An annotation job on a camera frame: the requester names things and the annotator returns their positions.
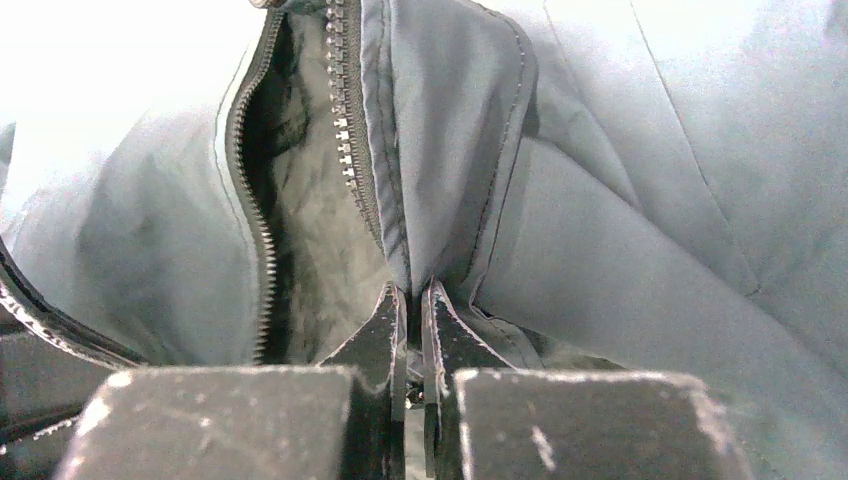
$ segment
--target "garment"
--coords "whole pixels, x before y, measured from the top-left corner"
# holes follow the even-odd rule
[[[287,262],[340,244],[286,228],[326,177],[275,179],[310,158],[325,172],[335,149],[367,226],[355,255],[314,263],[359,259],[336,298],[439,278],[519,365],[546,356],[521,327],[695,374],[762,478],[844,478],[846,3],[480,3],[333,7],[332,101],[297,87],[320,3],[4,12],[0,52],[26,75],[0,84],[0,238],[50,304],[148,362],[250,363],[260,320],[294,303]],[[330,150],[300,153],[314,144]]]

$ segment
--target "jacket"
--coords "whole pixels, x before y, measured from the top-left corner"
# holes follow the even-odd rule
[[[368,278],[442,280],[519,366],[530,331],[695,374],[761,478],[845,478],[844,1],[112,6],[2,15],[0,302],[38,337],[262,361],[298,281],[274,186],[330,165]]]

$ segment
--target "gray jacket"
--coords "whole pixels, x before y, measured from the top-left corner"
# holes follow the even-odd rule
[[[45,33],[0,47],[26,72],[0,80],[0,235],[29,284],[0,302],[113,368],[257,359],[285,232],[257,132],[326,48],[304,111],[375,269],[411,298],[440,278],[526,366],[515,326],[695,374],[763,478],[846,478],[845,1],[313,3],[18,7]],[[325,15],[326,46],[299,26]]]

